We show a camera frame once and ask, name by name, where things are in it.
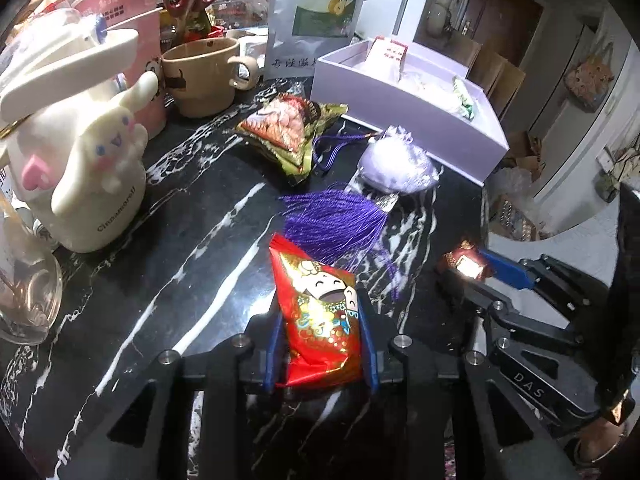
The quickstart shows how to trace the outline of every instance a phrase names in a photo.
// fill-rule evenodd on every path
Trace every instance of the purple box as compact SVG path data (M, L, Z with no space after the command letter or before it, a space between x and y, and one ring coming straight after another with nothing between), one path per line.
M474 99L473 121L451 114L393 83L355 69L367 57L372 40L355 43L318 58L311 99L349 105L347 118L376 130L404 126L422 149L479 186L509 149L494 110L479 86L465 81ZM428 58L406 54L404 70L421 72L450 82L454 72Z

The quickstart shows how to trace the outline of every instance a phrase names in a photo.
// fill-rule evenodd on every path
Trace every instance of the door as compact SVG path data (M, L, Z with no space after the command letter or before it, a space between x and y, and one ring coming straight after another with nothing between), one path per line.
M461 31L518 66L542 11L534 0L469 0Z

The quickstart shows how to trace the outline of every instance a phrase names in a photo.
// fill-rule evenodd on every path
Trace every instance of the red snack package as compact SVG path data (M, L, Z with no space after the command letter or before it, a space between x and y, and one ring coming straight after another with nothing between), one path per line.
M361 378L355 276L313 261L279 234L269 251L289 339L286 386L321 388Z

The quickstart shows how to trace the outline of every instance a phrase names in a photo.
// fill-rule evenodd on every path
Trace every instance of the marble countertop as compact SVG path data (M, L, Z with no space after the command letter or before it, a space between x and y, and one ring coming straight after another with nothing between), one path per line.
M0 342L0 416L43 478L65 478L113 393L160 351L206 352L268 309L274 283L266 248L283 225L278 198L292 189L232 129L260 99L289 86L276 80L239 92L231 108L208 120L170 110L167 128L146 149L147 189L129 229L95 253L56 251L65 288L49 337L37 347ZM332 133L341 128L359 127L339 120ZM329 173L314 174L295 192L348 182L363 150L346 147ZM437 351L459 351L462 327L437 294L433 266L462 237L478 239L480 223L481 189L447 168L438 188L396 205L383 243L399 269L399 299L392 300L392 277L375 257L357 275L399 332ZM258 478L332 478L335 468L353 467L354 455L378 473L388 467L381 450L390 435L361 385L274 402L247 399ZM377 430L381 436L372 437ZM185 476L195 473L191 465Z

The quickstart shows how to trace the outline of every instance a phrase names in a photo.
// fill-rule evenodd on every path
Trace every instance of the transparent plastic container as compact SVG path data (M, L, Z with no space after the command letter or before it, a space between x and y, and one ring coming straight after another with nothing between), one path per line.
M21 345L44 341L62 298L55 256L0 193L0 337Z

